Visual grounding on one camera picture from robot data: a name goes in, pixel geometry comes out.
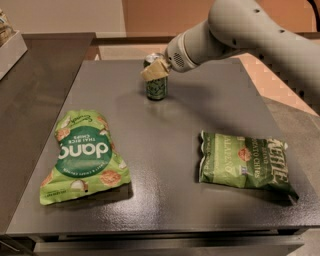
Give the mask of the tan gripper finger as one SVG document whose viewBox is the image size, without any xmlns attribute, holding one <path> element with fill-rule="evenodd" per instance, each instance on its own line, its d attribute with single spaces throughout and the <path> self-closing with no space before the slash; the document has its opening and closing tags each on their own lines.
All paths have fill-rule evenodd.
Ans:
<svg viewBox="0 0 320 256">
<path fill-rule="evenodd" d="M 167 77 L 170 69 L 171 66 L 165 59 L 156 59 L 141 72 L 141 75 L 145 81 L 152 81 Z"/>
</svg>

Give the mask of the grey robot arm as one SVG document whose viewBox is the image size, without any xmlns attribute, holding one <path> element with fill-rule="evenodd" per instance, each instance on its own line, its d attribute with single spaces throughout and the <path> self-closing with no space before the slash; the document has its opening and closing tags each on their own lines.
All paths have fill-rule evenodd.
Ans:
<svg viewBox="0 0 320 256">
<path fill-rule="evenodd" d="M 255 0 L 215 0 L 207 19 L 172 39 L 141 75 L 156 80 L 242 53 L 260 59 L 320 112 L 320 45 L 282 28 Z"/>
</svg>

